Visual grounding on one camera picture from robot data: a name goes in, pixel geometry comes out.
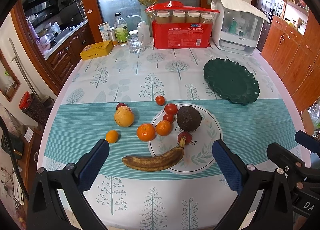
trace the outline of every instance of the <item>green bottle label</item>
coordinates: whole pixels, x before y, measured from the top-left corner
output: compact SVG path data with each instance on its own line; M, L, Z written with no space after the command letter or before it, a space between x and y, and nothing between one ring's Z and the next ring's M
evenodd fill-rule
M129 35L128 28L126 25L122 27L115 28L116 37L119 43L124 43L127 41L127 36Z

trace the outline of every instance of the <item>scalloped green tray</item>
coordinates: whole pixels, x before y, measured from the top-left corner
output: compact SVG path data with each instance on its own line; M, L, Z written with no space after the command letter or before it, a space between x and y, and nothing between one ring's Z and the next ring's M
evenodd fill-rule
M250 104L258 99L259 83L254 75L238 62L229 59L209 60L203 68L204 79L223 99L236 104Z

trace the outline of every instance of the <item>blue gripper pad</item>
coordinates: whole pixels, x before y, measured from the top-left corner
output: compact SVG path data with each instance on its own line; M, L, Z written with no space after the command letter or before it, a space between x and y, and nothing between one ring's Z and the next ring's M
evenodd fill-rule
M313 153L320 153L320 142L316 138L306 134L303 131L296 132L294 139L297 143L307 148Z
M212 155L215 158L219 168L221 169L222 174L226 178L226 181L228 182L228 185L231 188L231 190L238 192L238 195L240 195L243 189L242 174L237 169L236 165L233 163L229 154L221 146L220 141L224 144L222 140L217 140L213 143Z
M79 191L84 192L91 188L101 167L109 156L109 151L109 143L104 139L100 139L89 153L80 158L77 162L77 169L80 169L78 175Z

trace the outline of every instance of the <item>bottle with black cap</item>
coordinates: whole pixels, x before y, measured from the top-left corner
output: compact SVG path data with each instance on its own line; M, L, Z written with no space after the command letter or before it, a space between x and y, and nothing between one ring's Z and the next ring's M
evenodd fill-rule
M117 40L121 46L125 46L127 45L127 36L129 35L127 22L121 17L121 13L116 13L115 17L114 28Z

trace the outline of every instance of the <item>red plastic package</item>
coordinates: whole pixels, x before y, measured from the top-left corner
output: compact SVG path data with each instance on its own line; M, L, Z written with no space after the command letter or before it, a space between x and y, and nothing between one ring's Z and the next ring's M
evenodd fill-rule
M149 6L153 14L152 29L157 49L206 48L218 10L184 6L181 2Z

